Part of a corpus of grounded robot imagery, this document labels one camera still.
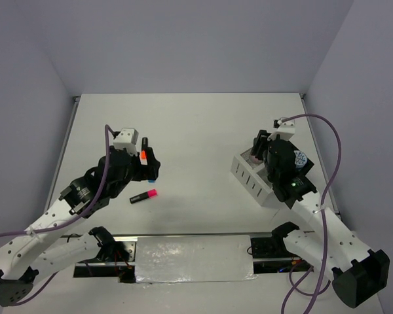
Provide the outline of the orange highlighter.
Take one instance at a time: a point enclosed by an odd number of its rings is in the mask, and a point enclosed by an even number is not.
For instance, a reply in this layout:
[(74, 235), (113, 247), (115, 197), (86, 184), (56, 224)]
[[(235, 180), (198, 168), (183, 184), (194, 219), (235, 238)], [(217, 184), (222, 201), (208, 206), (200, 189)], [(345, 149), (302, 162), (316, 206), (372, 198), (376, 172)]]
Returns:
[(140, 152), (140, 160), (143, 165), (147, 165), (147, 148), (148, 148), (148, 138), (143, 137), (141, 139), (141, 152)]

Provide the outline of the pink highlighter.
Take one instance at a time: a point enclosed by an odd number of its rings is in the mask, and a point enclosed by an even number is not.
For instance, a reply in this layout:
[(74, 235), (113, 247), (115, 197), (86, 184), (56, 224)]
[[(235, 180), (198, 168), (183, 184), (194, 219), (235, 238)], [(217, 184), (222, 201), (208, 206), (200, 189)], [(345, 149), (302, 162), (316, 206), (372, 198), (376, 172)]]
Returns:
[(129, 200), (130, 200), (131, 204), (135, 204), (135, 203), (141, 202), (143, 200), (154, 198), (155, 196), (158, 196), (158, 192), (155, 189), (152, 189), (152, 190), (148, 190), (146, 192), (143, 192), (141, 194), (138, 194), (136, 196), (133, 196)]

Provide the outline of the pink-capped pen tube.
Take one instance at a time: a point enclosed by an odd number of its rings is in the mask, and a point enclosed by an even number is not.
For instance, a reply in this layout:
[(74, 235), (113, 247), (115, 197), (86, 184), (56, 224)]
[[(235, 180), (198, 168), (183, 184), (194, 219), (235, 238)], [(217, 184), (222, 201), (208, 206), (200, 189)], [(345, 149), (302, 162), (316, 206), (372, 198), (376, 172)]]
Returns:
[(263, 160), (262, 160), (262, 159), (258, 159), (258, 158), (256, 158), (255, 156), (250, 156), (250, 160), (251, 160), (254, 164), (257, 164), (257, 165), (263, 163)]

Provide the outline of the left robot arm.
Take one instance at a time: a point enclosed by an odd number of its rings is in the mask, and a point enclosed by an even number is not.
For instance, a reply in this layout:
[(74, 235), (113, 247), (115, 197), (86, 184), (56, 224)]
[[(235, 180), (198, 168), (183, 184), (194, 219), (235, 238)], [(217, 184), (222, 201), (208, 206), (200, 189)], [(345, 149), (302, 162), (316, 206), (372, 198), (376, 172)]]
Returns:
[(3, 233), (11, 241), (0, 247), (0, 306), (22, 305), (43, 279), (85, 260), (127, 262), (128, 247), (114, 239), (104, 227), (93, 227), (81, 237), (61, 246), (54, 243), (76, 225), (108, 206), (132, 181), (158, 178), (160, 162), (153, 149), (143, 150), (146, 164), (126, 148), (107, 148), (98, 165), (73, 180), (53, 205), (31, 226), (19, 232)]

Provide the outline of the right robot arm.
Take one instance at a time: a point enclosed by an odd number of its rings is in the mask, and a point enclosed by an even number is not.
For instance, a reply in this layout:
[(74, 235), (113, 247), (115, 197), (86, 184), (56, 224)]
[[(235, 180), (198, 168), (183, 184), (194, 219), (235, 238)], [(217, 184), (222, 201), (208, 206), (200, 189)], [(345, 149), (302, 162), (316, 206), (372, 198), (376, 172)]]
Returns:
[(386, 287), (390, 259), (374, 251), (348, 229), (324, 203), (307, 173), (314, 163), (282, 131), (261, 130), (253, 140), (251, 156), (263, 162), (267, 180), (278, 201), (302, 218), (315, 232), (310, 238), (287, 222), (275, 229), (271, 241), (279, 256), (293, 253), (323, 271), (336, 295), (356, 308)]

